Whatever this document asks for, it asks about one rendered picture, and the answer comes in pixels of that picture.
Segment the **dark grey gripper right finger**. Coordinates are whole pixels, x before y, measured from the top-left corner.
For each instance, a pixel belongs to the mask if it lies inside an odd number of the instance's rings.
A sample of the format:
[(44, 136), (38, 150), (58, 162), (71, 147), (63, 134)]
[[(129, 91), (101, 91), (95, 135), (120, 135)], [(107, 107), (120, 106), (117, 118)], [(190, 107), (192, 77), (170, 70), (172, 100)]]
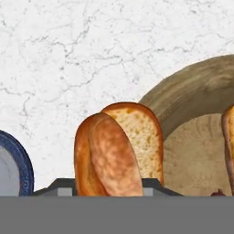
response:
[(178, 196), (175, 191), (163, 187), (156, 178), (143, 178), (142, 183), (147, 197)]

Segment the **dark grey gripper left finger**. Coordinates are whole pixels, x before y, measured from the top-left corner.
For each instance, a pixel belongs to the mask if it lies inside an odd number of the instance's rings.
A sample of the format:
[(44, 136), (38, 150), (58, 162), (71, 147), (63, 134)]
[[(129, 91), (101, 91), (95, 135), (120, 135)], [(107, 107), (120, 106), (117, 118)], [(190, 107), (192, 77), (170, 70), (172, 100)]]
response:
[(48, 187), (39, 189), (34, 196), (75, 197), (77, 195), (74, 178), (57, 178)]

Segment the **golden brown split bun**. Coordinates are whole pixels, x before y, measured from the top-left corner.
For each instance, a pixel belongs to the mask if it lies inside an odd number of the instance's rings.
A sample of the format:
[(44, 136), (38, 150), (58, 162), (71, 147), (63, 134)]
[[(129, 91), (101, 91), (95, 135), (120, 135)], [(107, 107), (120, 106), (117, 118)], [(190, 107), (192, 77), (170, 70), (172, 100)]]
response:
[(74, 143), (75, 183), (88, 197), (140, 197), (142, 180), (164, 182), (163, 135), (146, 106), (117, 102), (85, 119)]

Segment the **blue rimmed grey plate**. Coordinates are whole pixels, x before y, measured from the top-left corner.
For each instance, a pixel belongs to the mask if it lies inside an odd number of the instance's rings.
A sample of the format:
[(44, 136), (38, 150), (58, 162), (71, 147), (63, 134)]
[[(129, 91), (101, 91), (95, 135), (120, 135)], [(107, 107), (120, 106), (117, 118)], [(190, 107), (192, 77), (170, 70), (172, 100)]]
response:
[(34, 172), (22, 144), (0, 131), (0, 197), (25, 197), (34, 192)]

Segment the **dark red sausage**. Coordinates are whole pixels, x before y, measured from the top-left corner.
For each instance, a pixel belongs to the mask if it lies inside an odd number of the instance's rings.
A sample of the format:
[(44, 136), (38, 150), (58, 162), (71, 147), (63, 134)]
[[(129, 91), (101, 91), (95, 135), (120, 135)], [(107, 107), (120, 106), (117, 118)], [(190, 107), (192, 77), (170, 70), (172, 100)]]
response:
[(225, 197), (226, 195), (223, 193), (223, 191), (221, 189), (218, 189), (216, 192), (213, 192), (211, 194), (211, 197), (212, 196), (219, 196), (219, 197)]

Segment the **brown wooden bowl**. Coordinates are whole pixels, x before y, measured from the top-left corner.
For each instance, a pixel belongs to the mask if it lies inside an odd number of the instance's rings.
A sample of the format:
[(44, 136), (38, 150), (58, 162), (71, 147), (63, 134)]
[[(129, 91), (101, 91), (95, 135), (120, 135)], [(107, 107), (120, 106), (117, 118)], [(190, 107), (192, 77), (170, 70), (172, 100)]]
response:
[(140, 103), (164, 137), (165, 187), (184, 196), (231, 194), (221, 114), (234, 104), (234, 55), (210, 58), (164, 79)]

